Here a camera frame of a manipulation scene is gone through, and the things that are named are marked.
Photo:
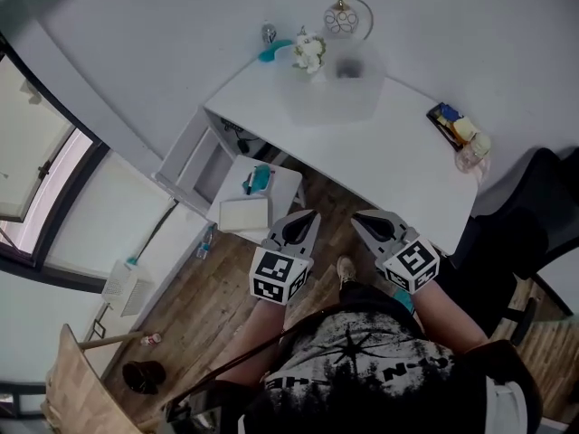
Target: trash bin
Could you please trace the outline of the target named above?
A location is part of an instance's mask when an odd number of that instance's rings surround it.
[[[157,386],[165,379],[165,368],[159,362],[128,362],[123,365],[123,380],[139,394],[158,393]]]

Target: transparent plastic box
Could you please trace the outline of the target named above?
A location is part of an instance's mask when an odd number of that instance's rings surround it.
[[[292,67],[294,46],[276,51],[277,88],[292,121],[327,126],[370,119],[384,85],[380,55],[361,40],[326,40],[324,65],[314,74]]]

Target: glass jar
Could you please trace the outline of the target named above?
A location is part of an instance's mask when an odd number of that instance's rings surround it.
[[[490,138],[478,133],[455,156],[456,166],[465,174],[473,169],[490,150]]]

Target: person's right arm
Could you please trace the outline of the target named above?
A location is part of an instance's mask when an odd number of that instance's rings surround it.
[[[412,299],[426,336],[435,343],[456,354],[465,354],[489,342],[480,326],[436,281],[429,281],[412,295]]]

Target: shoe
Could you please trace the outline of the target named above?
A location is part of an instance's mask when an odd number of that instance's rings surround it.
[[[348,281],[356,281],[356,267],[348,256],[340,256],[336,262],[337,275],[340,278],[340,289]]]

